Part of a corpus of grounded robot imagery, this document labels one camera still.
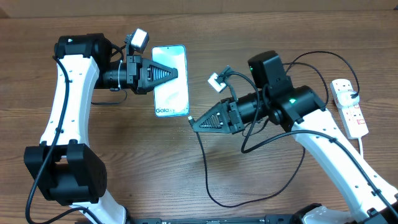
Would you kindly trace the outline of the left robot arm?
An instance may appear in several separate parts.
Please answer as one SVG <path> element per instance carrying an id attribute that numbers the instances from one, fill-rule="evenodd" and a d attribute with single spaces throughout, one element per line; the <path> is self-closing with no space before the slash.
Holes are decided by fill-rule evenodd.
<path id="1" fill-rule="evenodd" d="M 142 57 L 149 35 L 137 29 L 118 47 L 102 33 L 63 35 L 54 47 L 57 85 L 38 146 L 28 146 L 24 164 L 48 201 L 90 223 L 131 223 L 128 209 L 107 189 L 104 162 L 90 149 L 88 121 L 96 89 L 132 90 L 137 95 L 174 80 L 175 68 Z"/>

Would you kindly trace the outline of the white USB charger plug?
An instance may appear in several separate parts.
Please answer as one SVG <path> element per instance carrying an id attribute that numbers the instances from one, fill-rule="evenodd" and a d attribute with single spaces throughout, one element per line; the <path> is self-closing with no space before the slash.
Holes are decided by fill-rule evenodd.
<path id="1" fill-rule="evenodd" d="M 336 105 L 339 109 L 359 103 L 359 94 L 355 91 L 341 91 L 336 94 Z"/>

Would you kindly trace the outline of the Samsung Galaxy smartphone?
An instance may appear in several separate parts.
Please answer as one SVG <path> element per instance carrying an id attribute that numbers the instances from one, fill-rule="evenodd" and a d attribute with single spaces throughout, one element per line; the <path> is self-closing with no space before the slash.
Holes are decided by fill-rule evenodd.
<path id="1" fill-rule="evenodd" d="M 188 72 L 184 45 L 164 45 L 152 48 L 152 60 L 176 68 L 178 77 L 154 88 L 155 115 L 158 117 L 186 116 L 190 112 Z"/>

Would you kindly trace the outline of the white power strip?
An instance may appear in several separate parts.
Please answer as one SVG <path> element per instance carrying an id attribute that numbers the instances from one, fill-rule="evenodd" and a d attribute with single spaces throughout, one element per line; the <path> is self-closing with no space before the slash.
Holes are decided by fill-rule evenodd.
<path id="1" fill-rule="evenodd" d="M 330 83 L 330 88 L 335 104 L 336 94 L 338 92 L 354 91 L 351 82 L 347 79 L 333 80 Z M 359 139 L 369 133 L 359 103 L 342 109 L 338 108 L 338 112 L 340 114 L 340 118 L 342 120 L 348 139 Z"/>

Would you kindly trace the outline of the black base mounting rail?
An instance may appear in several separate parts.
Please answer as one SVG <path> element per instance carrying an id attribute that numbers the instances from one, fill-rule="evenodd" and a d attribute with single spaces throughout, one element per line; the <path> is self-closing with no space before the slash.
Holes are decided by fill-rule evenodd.
<path id="1" fill-rule="evenodd" d="M 127 224 L 290 224 L 303 223 L 293 215 L 266 215 L 259 218 L 189 218 L 162 220 L 160 218 L 130 218 Z"/>

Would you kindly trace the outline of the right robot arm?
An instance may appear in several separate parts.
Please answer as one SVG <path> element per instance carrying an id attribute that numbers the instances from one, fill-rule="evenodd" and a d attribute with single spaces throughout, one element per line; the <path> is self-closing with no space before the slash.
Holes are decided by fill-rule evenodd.
<path id="1" fill-rule="evenodd" d="M 361 157 L 336 125 L 326 103 L 310 87 L 294 87 L 275 51 L 249 59 L 254 92 L 231 95 L 198 119 L 200 133 L 252 133 L 257 120 L 282 126 L 319 163 L 342 194 L 348 211 L 313 203 L 291 215 L 287 223 L 396 223 L 397 189 Z"/>

